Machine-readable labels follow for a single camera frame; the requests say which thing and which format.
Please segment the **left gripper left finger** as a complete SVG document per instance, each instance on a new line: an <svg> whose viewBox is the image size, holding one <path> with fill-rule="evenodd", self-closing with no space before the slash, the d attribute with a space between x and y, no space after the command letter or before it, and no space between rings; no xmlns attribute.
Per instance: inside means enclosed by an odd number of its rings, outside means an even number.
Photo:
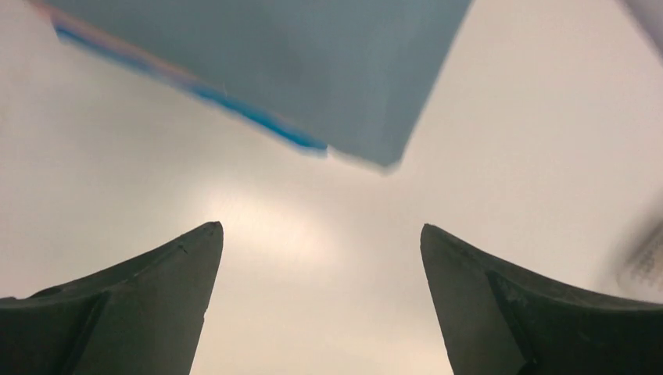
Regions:
<svg viewBox="0 0 663 375"><path fill-rule="evenodd" d="M188 374L220 266L208 222L28 298L1 300L4 374Z"/></svg>

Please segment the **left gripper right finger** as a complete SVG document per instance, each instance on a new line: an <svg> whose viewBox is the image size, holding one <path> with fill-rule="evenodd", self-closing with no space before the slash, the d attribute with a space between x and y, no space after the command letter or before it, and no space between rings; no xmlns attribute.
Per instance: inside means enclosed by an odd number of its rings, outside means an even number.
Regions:
<svg viewBox="0 0 663 375"><path fill-rule="evenodd" d="M562 283L431 224L420 249L455 374L661 373L661 304Z"/></svg>

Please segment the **grey-blue t shirt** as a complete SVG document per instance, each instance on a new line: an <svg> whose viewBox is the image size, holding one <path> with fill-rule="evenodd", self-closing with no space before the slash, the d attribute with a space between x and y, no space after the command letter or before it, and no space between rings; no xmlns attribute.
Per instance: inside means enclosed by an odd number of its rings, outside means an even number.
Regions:
<svg viewBox="0 0 663 375"><path fill-rule="evenodd" d="M382 167L403 157L468 1L44 1Z"/></svg>

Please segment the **blue folded t shirt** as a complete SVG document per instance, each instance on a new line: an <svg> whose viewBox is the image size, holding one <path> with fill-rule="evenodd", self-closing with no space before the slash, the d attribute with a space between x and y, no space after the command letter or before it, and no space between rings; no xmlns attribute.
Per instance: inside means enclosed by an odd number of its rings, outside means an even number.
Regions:
<svg viewBox="0 0 663 375"><path fill-rule="evenodd" d="M231 113L247 119L248 121L256 124L258 127L267 130L269 133L285 140L291 145L319 153L326 153L328 150L328 145L324 142L316 140L313 137L304 134L300 130L290 129L280 120L278 120L276 116L266 113L262 110L255 109L250 105L247 105L244 102L240 102L239 100L236 100L221 91L211 88L208 85L196 84L187 87L178 87L173 84L170 85L181 91L189 93L197 99L214 104L221 107L222 109L226 109Z"/></svg>

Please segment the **pink folded t shirt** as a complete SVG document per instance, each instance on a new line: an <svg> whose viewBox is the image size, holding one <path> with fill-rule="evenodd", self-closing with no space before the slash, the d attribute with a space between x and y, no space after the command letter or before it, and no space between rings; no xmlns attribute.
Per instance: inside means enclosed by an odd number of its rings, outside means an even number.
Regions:
<svg viewBox="0 0 663 375"><path fill-rule="evenodd" d="M187 70L114 37L47 2L30 1L29 4L50 21L60 39L73 42L96 55L178 87L200 83L200 79Z"/></svg>

